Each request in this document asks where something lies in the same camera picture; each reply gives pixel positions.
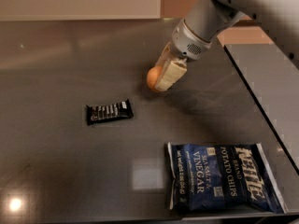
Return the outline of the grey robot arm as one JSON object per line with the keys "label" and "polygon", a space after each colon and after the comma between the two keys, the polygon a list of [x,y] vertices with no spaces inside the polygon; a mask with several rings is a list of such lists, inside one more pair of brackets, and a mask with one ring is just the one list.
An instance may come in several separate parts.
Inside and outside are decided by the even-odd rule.
{"label": "grey robot arm", "polygon": [[154,91],[167,91],[187,72],[187,63],[208,51],[212,39],[242,17],[253,19],[284,55],[299,65],[299,0],[198,0],[174,29],[147,75]]}

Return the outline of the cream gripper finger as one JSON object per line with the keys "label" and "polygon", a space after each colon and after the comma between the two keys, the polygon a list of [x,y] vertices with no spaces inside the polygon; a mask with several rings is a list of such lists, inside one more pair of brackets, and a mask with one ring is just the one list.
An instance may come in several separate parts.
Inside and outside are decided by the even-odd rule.
{"label": "cream gripper finger", "polygon": [[172,57],[171,54],[171,44],[167,43],[158,59],[158,61],[156,62],[156,66],[164,66],[164,64],[166,63],[166,61],[168,59],[170,59]]}
{"label": "cream gripper finger", "polygon": [[162,73],[154,85],[157,91],[167,91],[187,72],[186,59],[167,59],[162,66]]}

